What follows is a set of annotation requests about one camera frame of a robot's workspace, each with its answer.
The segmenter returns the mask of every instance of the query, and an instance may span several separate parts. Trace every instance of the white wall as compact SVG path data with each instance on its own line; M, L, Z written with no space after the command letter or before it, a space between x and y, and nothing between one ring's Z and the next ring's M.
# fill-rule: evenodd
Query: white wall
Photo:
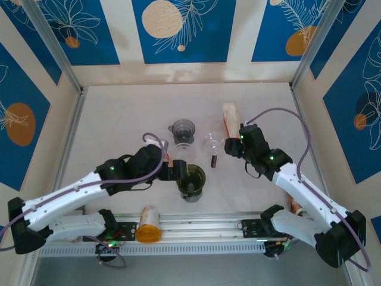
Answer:
M358 209L368 219L366 249L372 262L372 273L379 283L381 245L369 219L381 215L381 173L355 184L323 102L326 92L380 21L380 13L375 11L381 11L381 2L366 0L317 80L308 71L296 89L296 96L311 128L317 160L331 196L349 211Z
M132 2L101 0L120 66L74 66L74 71L85 86L290 82L299 61L251 62L267 2L237 0L226 63L144 64Z
M50 191L78 95L65 76L61 76L58 86L55 85L2 9L0 9L0 43L51 104L21 191L18 192L0 183L0 225L5 225L8 222L7 202L10 199L21 197L27 200ZM12 235L7 231L1 247L12 244ZM0 253L1 285L15 283L23 260L24 256L18 256L14 251Z

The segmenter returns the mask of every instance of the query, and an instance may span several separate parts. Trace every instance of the white leaf drawing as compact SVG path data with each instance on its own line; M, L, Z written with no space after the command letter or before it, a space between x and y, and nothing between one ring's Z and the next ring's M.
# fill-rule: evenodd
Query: white leaf drawing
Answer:
M0 83L7 76L8 66L0 65ZM26 122L28 115L26 116L17 116L16 114L7 110L3 103L0 100L0 131L3 130L7 125L12 126L13 123L21 124L28 126Z
M328 7L330 0L321 0L320 4L315 0L314 5L308 9L304 0L282 0L278 6L283 8L283 13L288 22L291 22L294 30L300 32L304 38L306 47L312 38L312 26L316 25Z
M32 30L35 30L22 6L10 0L3 1L15 18ZM55 35L66 40L68 37L83 39L94 44L98 43L97 35L91 31L97 27L101 19L89 13L82 12L82 0L41 0L36 2L44 14Z
M374 151L381 147L381 30L370 45L363 67L363 78L366 80L364 87L368 102L360 111L363 122L357 124L360 124L360 130L370 127L369 150Z
M340 24L343 23L344 14L346 13L356 13L356 11L361 6L361 3L363 0L352 0L351 2L345 1L343 7L341 8L338 16L336 17L337 21L340 22Z
M36 30L32 22L30 21L29 17L25 13L25 10L21 5L17 5L16 3L13 3L11 0L1 0L7 9L9 9L15 19L19 21L21 24L26 25L31 30Z

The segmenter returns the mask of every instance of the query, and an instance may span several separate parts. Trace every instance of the black bracket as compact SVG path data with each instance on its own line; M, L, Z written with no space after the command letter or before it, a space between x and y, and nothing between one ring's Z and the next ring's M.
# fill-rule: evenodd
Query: black bracket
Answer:
M347 213L345 220L358 235L361 243L366 243L366 218L358 210ZM360 250L356 240L343 222L331 223L332 228L326 234L315 234L316 251L331 267L338 268Z
M120 248L119 247L113 247L113 250L116 251L117 253L119 253ZM110 249L106 248L106 246L104 246L100 243L95 246L95 254L97 254L97 255L99 254L99 259L103 262L110 262L117 257ZM102 256L102 254L113 254L113 255L112 256Z
M243 238L283 238L286 237L285 234L282 234L277 231L271 231L270 233L261 223L260 219L243 219L242 224L242 233Z
M135 233L136 233L136 222L117 222L117 228L115 232L112 234L108 234L105 236L101 234L97 238L99 240L105 241L135 241ZM83 237L83 241L90 242L93 241L88 237Z
M13 220L23 212L24 201L13 198L8 202L8 217ZM28 228L29 221L19 219L11 226L14 249L17 254L26 254L39 249L46 243L46 238L51 234L49 228L41 231L32 231Z
M131 155L123 155L118 159L109 159L104 164L96 167L95 173L98 173L102 180L129 180L141 178L151 173L158 165L161 159L161 150L153 144L142 147L139 151ZM164 162L161 169L150 178L135 183L108 184L101 185L111 196L122 191L134 191L132 189L137 184L151 184L154 179L160 181L176 181L187 177L186 162L183 160L173 160L173 167Z

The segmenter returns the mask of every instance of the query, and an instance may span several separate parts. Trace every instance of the orange circle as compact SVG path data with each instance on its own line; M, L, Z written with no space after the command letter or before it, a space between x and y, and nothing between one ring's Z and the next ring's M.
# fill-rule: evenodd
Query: orange circle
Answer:
M69 48L72 48L72 49L76 49L76 48L79 48L79 41L76 39L76 38L73 38L73 37L67 37L65 39L65 43L66 45L69 46Z
M19 146L28 146L36 130L36 120L32 109L26 104L14 103L8 107L5 118L8 119L5 128L10 140Z
M161 230L153 225L142 225L136 231L136 240L140 243L157 243L161 238Z
M367 126L367 118L365 115L359 113L355 116L353 123L357 130L363 130Z
M287 54L293 57L303 55L315 30L315 26L308 26L294 33L286 43Z

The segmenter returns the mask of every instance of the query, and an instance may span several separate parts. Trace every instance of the robotic arm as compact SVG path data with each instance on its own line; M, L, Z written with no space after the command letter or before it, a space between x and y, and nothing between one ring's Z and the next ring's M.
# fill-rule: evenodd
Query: robotic arm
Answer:
M245 126L239 133L240 139L226 141L225 152L251 164L259 175L264 175L295 198L314 219L297 216L275 205L261 215L261 227L269 235L280 232L298 238L315 247L327 264L338 268L360 249L349 229L336 215L339 213L365 245L366 219L358 210L350 213L303 174L299 178L296 164L282 150L271 150L257 125ZM332 208L324 204L321 198L328 201Z
M166 153L168 142L163 141L162 145ZM80 216L65 216L65 214L92 200L122 191L133 191L133 187L137 184L152 184L154 179L176 181L187 176L186 162L174 160L173 166L170 167L168 162L164 162L156 174L143 181L103 184L103 181L117 182L149 175L160 163L161 156L162 150L155 145L155 141L147 140L146 146L134 156L124 155L107 160L94 172L56 192L28 201L18 197L10 200L8 202L10 221L29 209L33 210L11 226L15 252L29 253L42 247L46 242L73 240L82 235L98 237L101 240L112 237L117 230L117 222L110 210L100 210L94 214Z

